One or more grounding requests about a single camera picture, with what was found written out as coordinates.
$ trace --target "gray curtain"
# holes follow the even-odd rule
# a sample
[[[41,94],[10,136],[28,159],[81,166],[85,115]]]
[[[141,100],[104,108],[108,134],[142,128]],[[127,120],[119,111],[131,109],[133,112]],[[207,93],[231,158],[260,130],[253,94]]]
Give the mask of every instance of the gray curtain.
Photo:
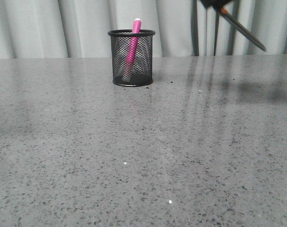
[[[0,0],[0,58],[109,57],[107,31],[156,31],[153,56],[287,53],[287,0],[235,0],[229,12],[263,53],[198,0]]]

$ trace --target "gray countertop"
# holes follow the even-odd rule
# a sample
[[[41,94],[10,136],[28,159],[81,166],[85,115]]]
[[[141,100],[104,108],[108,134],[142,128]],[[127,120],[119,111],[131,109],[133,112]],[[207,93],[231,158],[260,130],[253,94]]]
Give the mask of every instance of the gray countertop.
[[[0,227],[287,227],[287,55],[0,60]]]

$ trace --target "mesh cup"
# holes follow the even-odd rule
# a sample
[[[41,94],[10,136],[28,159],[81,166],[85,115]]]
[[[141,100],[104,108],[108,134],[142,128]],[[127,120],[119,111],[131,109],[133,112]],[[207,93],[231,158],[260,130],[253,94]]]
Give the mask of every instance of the mesh cup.
[[[111,36],[113,83],[125,87],[151,84],[152,30],[131,29],[109,31]]]

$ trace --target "pink pen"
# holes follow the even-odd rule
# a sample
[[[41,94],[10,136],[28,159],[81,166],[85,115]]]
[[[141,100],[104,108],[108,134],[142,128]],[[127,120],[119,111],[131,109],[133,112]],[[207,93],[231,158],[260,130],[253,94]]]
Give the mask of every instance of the pink pen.
[[[140,33],[140,27],[142,25],[142,22],[139,18],[136,18],[133,23],[133,30],[132,33]],[[126,69],[125,69],[125,75],[126,80],[130,81],[131,71],[132,71],[132,65],[135,61],[135,55],[136,55],[136,49],[138,45],[139,37],[131,37],[130,45],[129,45],[129,52],[126,57]]]

